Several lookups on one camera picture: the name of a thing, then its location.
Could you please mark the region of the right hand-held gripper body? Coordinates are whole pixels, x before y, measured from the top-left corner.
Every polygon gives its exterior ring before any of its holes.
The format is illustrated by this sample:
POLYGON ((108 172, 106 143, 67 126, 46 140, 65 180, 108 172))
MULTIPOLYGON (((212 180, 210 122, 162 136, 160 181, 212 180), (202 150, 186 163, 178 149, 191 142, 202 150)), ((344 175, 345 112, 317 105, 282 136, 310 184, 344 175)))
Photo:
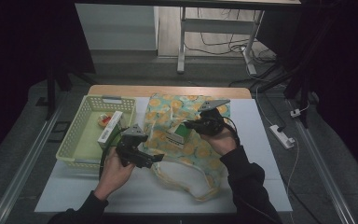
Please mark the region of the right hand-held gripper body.
POLYGON ((212 100, 205 101, 200 106, 199 122, 202 134, 217 135, 222 132, 225 122, 217 107, 227 103, 229 103, 229 100, 212 100))

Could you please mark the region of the green and white box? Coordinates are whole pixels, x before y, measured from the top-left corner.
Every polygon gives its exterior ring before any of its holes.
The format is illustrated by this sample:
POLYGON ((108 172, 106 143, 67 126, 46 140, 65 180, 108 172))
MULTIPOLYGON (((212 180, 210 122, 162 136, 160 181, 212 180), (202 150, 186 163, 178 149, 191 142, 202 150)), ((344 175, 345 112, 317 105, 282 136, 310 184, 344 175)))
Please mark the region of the green and white box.
POLYGON ((168 141, 176 147, 183 148, 192 132, 192 129, 188 129, 184 123, 179 123, 176 126, 171 127, 166 132, 168 141))

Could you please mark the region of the orange print fabric bag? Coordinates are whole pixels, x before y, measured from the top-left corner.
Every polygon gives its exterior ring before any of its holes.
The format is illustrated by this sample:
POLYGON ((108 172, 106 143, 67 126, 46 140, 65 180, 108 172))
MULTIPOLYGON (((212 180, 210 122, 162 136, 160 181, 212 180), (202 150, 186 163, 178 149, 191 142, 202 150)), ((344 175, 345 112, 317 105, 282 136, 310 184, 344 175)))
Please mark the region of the orange print fabric bag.
POLYGON ((182 189, 197 201, 210 200, 219 190, 225 170, 220 156, 192 130, 185 146, 171 144, 166 132, 185 120, 200 117, 199 108, 212 96, 153 94, 145 111, 144 130, 148 135, 144 152, 164 154, 152 165, 152 172, 167 186, 182 189))

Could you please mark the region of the long white box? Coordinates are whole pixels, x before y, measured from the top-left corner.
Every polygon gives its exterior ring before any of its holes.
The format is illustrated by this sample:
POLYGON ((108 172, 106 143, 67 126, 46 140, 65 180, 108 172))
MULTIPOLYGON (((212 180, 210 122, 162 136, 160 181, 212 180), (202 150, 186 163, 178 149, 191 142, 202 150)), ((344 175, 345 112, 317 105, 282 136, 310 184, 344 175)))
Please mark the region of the long white box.
POLYGON ((101 148, 108 147, 114 139, 114 135, 119 133, 125 124, 126 121, 124 120, 123 113, 121 111, 115 111, 97 140, 99 146, 101 148))

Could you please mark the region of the red and orange snack packet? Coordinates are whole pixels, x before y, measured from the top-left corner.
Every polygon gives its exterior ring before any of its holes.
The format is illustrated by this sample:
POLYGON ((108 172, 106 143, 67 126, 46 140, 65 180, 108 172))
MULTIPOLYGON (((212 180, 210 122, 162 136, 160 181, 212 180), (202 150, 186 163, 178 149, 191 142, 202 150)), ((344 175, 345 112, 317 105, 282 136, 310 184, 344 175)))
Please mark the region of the red and orange snack packet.
POLYGON ((98 117, 98 125, 104 128, 109 123, 111 118, 112 118, 111 113, 101 114, 101 116, 98 117))

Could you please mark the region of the pale yellow plastic basket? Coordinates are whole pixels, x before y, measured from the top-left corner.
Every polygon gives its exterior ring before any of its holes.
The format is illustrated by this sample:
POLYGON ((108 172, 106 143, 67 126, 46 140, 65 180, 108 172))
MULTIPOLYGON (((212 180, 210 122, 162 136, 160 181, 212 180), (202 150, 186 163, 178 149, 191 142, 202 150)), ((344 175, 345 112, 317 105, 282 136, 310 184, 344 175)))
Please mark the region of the pale yellow plastic basket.
POLYGON ((107 112, 116 111, 121 111, 127 123, 133 124, 136 99, 93 94, 84 96, 56 153, 56 159, 75 168, 98 169, 103 153, 97 142, 103 133, 98 118, 107 112))

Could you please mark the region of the person's right hand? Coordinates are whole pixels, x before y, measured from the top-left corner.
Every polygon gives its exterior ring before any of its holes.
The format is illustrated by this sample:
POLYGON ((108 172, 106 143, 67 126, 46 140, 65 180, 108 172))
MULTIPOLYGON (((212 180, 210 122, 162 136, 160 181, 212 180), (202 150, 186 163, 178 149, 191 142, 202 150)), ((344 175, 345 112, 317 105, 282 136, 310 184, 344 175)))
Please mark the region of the person's right hand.
POLYGON ((202 134, 200 137, 205 140, 217 154, 221 156, 226 155, 228 152, 234 150, 237 147, 231 131, 227 128, 224 128, 221 133, 215 136, 202 134))

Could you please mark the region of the person's left hand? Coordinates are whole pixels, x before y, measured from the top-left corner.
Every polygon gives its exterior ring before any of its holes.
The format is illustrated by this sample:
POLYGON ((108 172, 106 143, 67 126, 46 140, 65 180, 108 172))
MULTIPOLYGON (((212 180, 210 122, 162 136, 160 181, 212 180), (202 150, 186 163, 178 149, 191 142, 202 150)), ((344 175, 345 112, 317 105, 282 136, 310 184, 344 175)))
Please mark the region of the person's left hand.
POLYGON ((134 167, 133 163, 123 166, 116 149, 112 147, 105 159, 103 172, 94 190, 94 195, 100 201, 105 201, 110 194, 121 188, 130 179, 134 167))

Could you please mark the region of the white table sheet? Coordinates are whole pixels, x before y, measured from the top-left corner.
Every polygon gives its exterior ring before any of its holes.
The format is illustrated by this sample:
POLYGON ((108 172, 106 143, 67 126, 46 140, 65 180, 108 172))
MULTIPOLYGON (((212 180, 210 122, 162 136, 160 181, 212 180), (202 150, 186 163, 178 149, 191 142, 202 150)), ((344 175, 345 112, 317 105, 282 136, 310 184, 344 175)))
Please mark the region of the white table sheet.
MULTIPOLYGON (((231 118, 237 126, 244 151, 251 162, 266 174, 264 187, 270 201, 280 212, 292 210, 277 163, 255 101, 233 99, 231 118)), ((96 169, 72 168, 57 161, 35 210, 39 213, 61 212, 79 208, 98 183, 96 169)), ((236 211, 225 178, 212 199, 198 202, 189 193, 160 182, 147 168, 133 170, 130 180, 109 197, 105 211, 112 214, 231 214, 236 211)))

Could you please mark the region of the white power strip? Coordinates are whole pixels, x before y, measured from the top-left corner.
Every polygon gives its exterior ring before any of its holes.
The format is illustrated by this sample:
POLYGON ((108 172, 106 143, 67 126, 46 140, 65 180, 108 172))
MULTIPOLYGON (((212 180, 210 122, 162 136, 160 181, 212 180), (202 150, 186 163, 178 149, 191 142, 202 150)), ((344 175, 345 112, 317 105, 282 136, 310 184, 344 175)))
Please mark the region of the white power strip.
POLYGON ((288 137, 283 132, 283 127, 279 127, 278 125, 271 125, 269 129, 285 149, 289 149, 295 146, 296 140, 292 137, 288 137))

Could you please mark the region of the small white adapter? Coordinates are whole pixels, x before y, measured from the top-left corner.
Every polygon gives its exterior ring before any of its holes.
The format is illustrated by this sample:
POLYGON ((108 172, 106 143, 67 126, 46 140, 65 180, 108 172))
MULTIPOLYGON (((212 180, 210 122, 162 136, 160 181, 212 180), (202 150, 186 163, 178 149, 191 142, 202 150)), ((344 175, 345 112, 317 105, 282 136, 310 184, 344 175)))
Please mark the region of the small white adapter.
POLYGON ((292 110, 292 111, 290 112, 290 116, 291 116, 292 118, 297 118, 297 117, 301 116, 301 115, 309 108, 309 106, 310 106, 310 105, 307 105, 307 106, 306 106, 305 108, 303 108, 303 109, 297 108, 297 109, 292 110))

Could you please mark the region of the black metal stand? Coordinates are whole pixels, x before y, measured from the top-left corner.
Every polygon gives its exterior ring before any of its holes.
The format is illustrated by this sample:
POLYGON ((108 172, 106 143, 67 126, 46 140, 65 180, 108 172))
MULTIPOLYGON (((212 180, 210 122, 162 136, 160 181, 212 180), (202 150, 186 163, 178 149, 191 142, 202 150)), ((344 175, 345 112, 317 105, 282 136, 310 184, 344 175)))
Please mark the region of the black metal stand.
POLYGON ((264 92, 289 80, 283 95, 286 99, 294 99, 300 93, 300 110, 299 120, 305 128, 308 128, 307 107, 309 106, 310 92, 310 59, 302 59, 295 68, 285 72, 283 75, 272 79, 268 84, 262 85, 257 89, 258 93, 264 92))
POLYGON ((72 89, 73 84, 69 78, 69 75, 75 75, 90 85, 97 85, 98 82, 76 70, 68 63, 60 65, 52 65, 47 71, 47 86, 48 86, 48 100, 47 107, 48 113, 46 120, 50 120, 56 110, 56 89, 55 85, 58 85, 61 91, 69 91, 72 89))

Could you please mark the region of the white desk with metal legs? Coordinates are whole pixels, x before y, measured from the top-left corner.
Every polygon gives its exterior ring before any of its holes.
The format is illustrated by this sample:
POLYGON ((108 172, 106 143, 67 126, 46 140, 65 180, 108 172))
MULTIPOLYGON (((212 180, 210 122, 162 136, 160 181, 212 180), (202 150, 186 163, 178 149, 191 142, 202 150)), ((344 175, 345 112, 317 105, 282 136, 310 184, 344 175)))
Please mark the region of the white desk with metal legs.
POLYGON ((301 8, 300 0, 75 0, 81 4, 180 7, 180 44, 177 73, 185 72, 185 34, 216 33, 249 35, 248 44, 243 47, 242 55, 251 74, 255 67, 251 63, 252 49, 258 27, 266 10, 289 10, 301 8), (190 19, 186 16, 188 7, 252 9, 258 11, 254 21, 222 21, 214 19, 190 19))

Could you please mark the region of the pale grey panel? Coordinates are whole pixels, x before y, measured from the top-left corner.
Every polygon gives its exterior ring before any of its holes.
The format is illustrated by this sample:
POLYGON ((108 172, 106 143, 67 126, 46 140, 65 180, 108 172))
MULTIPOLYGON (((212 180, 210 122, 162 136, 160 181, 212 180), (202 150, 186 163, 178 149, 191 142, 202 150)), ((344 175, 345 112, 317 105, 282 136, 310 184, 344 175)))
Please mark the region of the pale grey panel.
POLYGON ((76 11, 90 49, 158 49, 158 7, 76 4, 76 11))

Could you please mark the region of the aluminium floor rail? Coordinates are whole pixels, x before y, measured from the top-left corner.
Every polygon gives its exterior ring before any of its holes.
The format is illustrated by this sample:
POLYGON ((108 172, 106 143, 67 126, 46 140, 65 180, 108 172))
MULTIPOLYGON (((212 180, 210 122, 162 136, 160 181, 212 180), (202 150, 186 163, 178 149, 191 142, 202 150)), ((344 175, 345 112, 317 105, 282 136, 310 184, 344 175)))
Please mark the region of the aluminium floor rail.
POLYGON ((330 196, 330 201, 334 205, 337 212, 337 216, 342 224, 356 224, 355 218, 349 208, 344 196, 339 189, 332 173, 330 172, 327 163, 324 160, 322 153, 320 152, 312 134, 303 125, 299 118, 292 118, 292 121, 296 124, 296 128, 302 138, 303 143, 307 151, 309 152, 310 158, 315 166, 315 169, 320 176, 324 188, 327 194, 330 196))
POLYGON ((57 99, 56 110, 52 113, 49 120, 47 120, 38 136, 34 140, 32 146, 25 155, 20 168, 14 174, 11 179, 3 197, 0 200, 0 224, 5 224, 8 216, 10 215, 15 202, 18 200, 20 193, 30 175, 34 169, 34 165, 39 158, 44 145, 48 141, 53 126, 55 125, 58 117, 60 116, 63 105, 66 103, 68 92, 60 93, 57 99))

